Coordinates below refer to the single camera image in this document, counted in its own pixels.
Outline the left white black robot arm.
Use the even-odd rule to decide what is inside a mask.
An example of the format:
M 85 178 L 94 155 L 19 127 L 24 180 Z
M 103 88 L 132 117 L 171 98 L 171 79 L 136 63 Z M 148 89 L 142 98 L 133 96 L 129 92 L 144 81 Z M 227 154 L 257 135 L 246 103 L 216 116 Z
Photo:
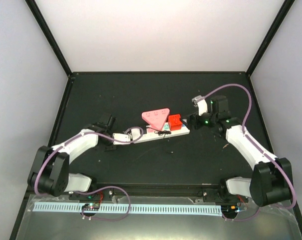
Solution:
M 110 146 L 111 129 L 116 118 L 103 114 L 99 121 L 86 125 L 79 133 L 61 144 L 41 146 L 35 155 L 28 176 L 28 186 L 38 195 L 55 197 L 68 192 L 80 192 L 86 199 L 94 199 L 98 187 L 92 184 L 93 178 L 82 173 L 70 173 L 70 164 L 98 143 Z

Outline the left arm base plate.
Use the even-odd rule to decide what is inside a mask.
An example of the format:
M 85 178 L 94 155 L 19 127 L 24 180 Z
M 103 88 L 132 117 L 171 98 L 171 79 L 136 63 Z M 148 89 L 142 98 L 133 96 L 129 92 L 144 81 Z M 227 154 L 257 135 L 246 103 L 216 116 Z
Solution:
M 112 198 L 114 191 L 114 188 L 108 188 L 90 195 L 71 192 L 69 194 L 69 200 L 82 204 L 79 210 L 80 215 L 93 217 L 101 208 L 101 204 Z

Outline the white power strip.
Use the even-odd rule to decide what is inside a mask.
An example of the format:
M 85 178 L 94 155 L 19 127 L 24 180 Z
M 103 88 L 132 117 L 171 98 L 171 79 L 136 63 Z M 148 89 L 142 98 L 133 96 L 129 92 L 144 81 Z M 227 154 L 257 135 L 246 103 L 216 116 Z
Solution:
M 142 129 L 143 135 L 140 134 L 139 130 L 131 130 L 130 135 L 132 137 L 132 140 L 134 141 L 134 144 L 173 138 L 177 136 L 179 137 L 188 135 L 190 133 L 190 130 L 185 125 L 182 125 L 181 129 L 171 130 L 168 123 L 165 123 L 162 130 L 156 130 L 150 125 L 143 126 Z

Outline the red cube plug adapter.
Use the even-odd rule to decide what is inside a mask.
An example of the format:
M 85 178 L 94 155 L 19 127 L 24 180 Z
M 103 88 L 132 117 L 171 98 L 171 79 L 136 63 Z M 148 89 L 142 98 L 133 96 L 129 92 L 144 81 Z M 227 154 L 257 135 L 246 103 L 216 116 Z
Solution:
M 181 121 L 181 115 L 180 114 L 173 114 L 168 116 L 168 125 L 170 128 L 170 131 L 177 131 L 182 128 L 182 121 Z

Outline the black plug with thin cable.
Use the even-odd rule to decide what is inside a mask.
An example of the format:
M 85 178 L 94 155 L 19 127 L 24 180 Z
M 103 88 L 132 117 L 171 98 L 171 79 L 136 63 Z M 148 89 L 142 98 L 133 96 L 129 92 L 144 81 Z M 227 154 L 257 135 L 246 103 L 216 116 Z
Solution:
M 170 135 L 171 131 L 168 130 L 155 130 L 154 131 L 155 134 L 159 135 L 159 136 L 163 136 L 165 138 L 166 135 Z

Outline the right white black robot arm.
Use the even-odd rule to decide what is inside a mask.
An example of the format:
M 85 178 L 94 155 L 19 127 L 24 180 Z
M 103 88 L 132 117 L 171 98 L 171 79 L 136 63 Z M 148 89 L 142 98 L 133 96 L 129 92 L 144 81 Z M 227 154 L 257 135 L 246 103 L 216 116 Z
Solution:
M 231 116 L 228 99 L 215 96 L 206 102 L 203 96 L 192 99 L 197 113 L 188 116 L 195 129 L 209 127 L 219 137 L 234 146 L 252 168 L 250 178 L 222 179 L 219 198 L 231 201 L 236 195 L 251 198 L 259 207 L 293 200 L 291 164 L 286 158 L 278 158 L 264 148 L 242 126 L 238 118 Z

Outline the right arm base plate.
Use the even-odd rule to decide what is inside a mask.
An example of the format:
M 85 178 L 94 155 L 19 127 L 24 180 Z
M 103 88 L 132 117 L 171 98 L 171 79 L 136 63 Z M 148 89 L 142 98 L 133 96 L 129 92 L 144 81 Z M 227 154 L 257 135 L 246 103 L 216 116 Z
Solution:
M 248 200 L 243 196 L 232 195 L 228 192 L 226 187 L 221 186 L 219 184 L 204 184 L 201 186 L 201 190 L 199 191 L 198 195 L 203 198 L 206 202 L 215 202 L 215 203 L 227 203 L 227 204 L 234 204 L 240 203 L 243 200 L 245 203 Z

